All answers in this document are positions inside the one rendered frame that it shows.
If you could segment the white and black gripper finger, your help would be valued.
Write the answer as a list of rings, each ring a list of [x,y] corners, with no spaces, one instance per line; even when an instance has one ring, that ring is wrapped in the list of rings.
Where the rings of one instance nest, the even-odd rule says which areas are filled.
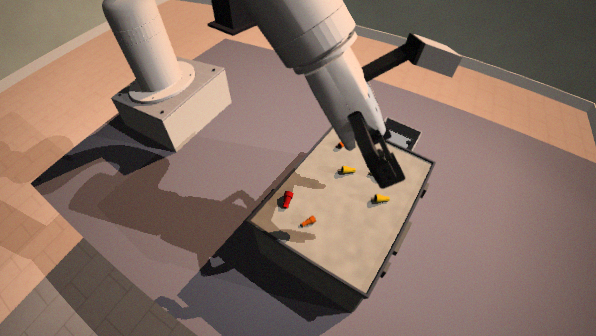
[[[386,125],[385,121],[384,121],[384,124],[385,124],[385,127],[386,127],[386,132],[385,132],[385,134],[384,134],[383,138],[384,138],[384,140],[387,140],[387,139],[391,138],[391,133],[390,133],[390,131],[389,131],[389,129],[388,129],[388,127],[387,127],[387,125]],[[376,132],[375,132],[375,130],[374,130],[374,129],[372,129],[372,130],[370,130],[370,131],[369,131],[369,134],[370,134],[370,135],[373,135],[373,134],[375,134],[375,133],[376,133]],[[379,142],[378,142],[378,140],[376,140],[376,141],[373,141],[373,142],[374,142],[374,144],[375,144],[375,145],[379,143]]]
[[[355,111],[348,115],[355,140],[360,148],[366,165],[381,189],[387,188],[405,180],[405,175],[394,155],[390,153],[386,142],[379,130],[373,135],[369,134],[361,112]],[[377,140],[381,149],[376,149],[372,140]],[[389,154],[390,153],[390,154]]]

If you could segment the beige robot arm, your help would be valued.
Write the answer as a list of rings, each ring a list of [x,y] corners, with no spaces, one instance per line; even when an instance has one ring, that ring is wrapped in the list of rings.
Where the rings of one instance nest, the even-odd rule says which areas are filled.
[[[286,68],[325,57],[355,27],[343,0],[239,1]],[[192,83],[194,68],[177,61],[155,0],[103,0],[102,9],[136,78],[129,88],[135,102],[162,102]],[[452,78],[461,59],[448,46],[409,33],[405,44],[361,68],[366,82],[408,60]]]

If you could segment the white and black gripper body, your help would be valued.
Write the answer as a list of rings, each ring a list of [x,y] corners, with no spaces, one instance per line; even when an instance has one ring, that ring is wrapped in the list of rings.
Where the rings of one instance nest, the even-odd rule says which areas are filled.
[[[362,113],[368,131],[386,128],[369,82],[350,46],[355,42],[355,31],[334,51],[303,67],[294,67],[297,75],[304,74],[315,98],[346,150],[356,148],[355,135],[348,115]]]

